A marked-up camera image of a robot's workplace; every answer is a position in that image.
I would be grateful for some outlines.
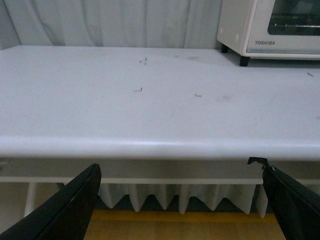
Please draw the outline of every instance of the oven window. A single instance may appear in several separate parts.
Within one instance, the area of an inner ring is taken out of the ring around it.
[[[268,33],[320,36],[320,0],[275,0]]]

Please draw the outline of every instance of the black object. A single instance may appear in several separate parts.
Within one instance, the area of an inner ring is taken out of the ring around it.
[[[250,59],[249,56],[241,56],[241,57],[240,57],[240,64],[239,64],[239,65],[240,65],[241,67],[246,67],[246,66],[248,66],[249,59]]]
[[[221,46],[221,52],[222,52],[223,54],[226,54],[226,53],[228,52],[228,49],[229,49],[228,46],[222,44],[222,46]]]
[[[92,164],[44,204],[0,234],[0,240],[83,240],[101,182]]]
[[[226,54],[228,52],[228,50],[229,50],[229,47],[222,43],[221,53]],[[248,66],[249,60],[250,60],[249,56],[241,56],[239,65],[241,67],[246,67],[246,66]]]
[[[320,196],[269,165],[266,158],[250,157],[248,164],[263,164],[263,187],[287,240],[320,240]]]

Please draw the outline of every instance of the table top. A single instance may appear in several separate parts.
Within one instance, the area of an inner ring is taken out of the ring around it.
[[[320,161],[320,64],[211,49],[0,51],[0,157]]]

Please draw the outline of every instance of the white pleated curtain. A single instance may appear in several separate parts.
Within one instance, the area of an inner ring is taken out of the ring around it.
[[[222,0],[0,0],[0,49],[18,44],[217,49]],[[249,213],[256,185],[102,184],[110,208],[125,195],[139,211],[149,195],[166,209],[179,195],[179,212],[197,197],[211,210],[228,198]],[[258,186],[261,216],[267,198]]]
[[[215,210],[221,200],[227,198],[249,214],[255,190],[255,184],[101,184],[99,196],[109,208],[113,208],[121,198],[129,195],[133,209],[138,212],[149,195],[154,195],[163,209],[167,209],[174,196],[178,195],[181,214],[186,212],[190,197],[197,197],[211,210]],[[262,195],[257,204],[260,215],[264,217],[267,196]]]
[[[214,49],[222,0],[1,0],[22,45]]]

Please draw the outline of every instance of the oven foot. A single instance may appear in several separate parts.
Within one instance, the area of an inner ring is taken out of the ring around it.
[[[249,59],[250,59],[249,56],[241,56],[241,57],[240,57],[240,64],[239,64],[239,65],[240,65],[241,67],[246,67],[246,66],[248,66]]]
[[[226,54],[226,53],[228,52],[228,49],[229,49],[229,48],[228,48],[226,45],[222,44],[221,52],[222,52],[223,54]]]

